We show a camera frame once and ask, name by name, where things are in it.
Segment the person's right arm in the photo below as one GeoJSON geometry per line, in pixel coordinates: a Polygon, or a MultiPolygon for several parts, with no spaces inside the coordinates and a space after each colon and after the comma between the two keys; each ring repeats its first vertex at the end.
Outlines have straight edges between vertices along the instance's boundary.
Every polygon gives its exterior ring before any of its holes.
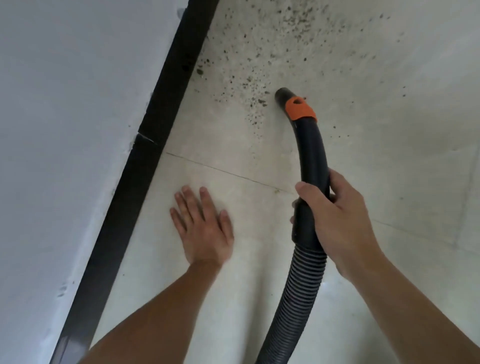
{"type": "Polygon", "coordinates": [[[480,363],[480,348],[429,301],[382,253],[363,201],[345,178],[330,170],[330,202],[299,182],[312,209],[322,247],[353,283],[402,363],[480,363]]]}

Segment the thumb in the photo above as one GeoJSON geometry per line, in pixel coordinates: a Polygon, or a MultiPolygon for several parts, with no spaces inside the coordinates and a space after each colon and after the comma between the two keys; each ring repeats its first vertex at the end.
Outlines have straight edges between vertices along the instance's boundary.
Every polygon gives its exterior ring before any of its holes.
{"type": "Polygon", "coordinates": [[[310,206],[315,219],[320,217],[319,215],[332,204],[317,186],[307,182],[298,182],[295,189],[300,198],[310,206]]]}

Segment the person's left hand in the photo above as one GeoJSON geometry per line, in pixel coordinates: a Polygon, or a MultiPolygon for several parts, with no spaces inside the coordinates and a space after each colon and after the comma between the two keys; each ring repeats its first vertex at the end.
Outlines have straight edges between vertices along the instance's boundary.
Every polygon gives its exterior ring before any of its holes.
{"type": "Polygon", "coordinates": [[[221,267],[233,251],[233,228],[225,210],[219,215],[205,187],[200,188],[201,205],[189,186],[175,194],[180,213],[170,209],[190,264],[209,262],[221,267]]]}

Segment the person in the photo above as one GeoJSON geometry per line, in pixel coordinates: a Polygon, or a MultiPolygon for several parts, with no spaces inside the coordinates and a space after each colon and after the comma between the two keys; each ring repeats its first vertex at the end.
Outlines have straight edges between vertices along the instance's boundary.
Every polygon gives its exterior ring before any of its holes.
{"type": "MultiPolygon", "coordinates": [[[[340,274],[365,300],[402,363],[480,363],[480,348],[435,307],[382,253],[362,195],[330,170],[335,195],[295,185],[312,209],[315,229],[340,274]]],[[[82,364],[180,364],[200,306],[233,250],[228,213],[217,215],[209,192],[200,202],[188,186],[175,194],[171,217],[190,267],[157,297],[131,314],[81,361],[82,364]]]]}

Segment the vacuum hose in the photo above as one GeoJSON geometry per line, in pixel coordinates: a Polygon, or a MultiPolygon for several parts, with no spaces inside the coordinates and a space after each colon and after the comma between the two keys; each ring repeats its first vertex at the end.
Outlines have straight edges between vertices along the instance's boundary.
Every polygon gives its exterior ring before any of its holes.
{"type": "MultiPolygon", "coordinates": [[[[292,124],[300,155],[301,180],[330,194],[325,149],[315,113],[304,99],[287,88],[275,93],[275,100],[292,124]]],[[[325,271],[327,255],[315,233],[313,213],[301,199],[295,206],[292,263],[282,298],[258,354],[256,364],[286,364],[307,324],[325,271]]]]}

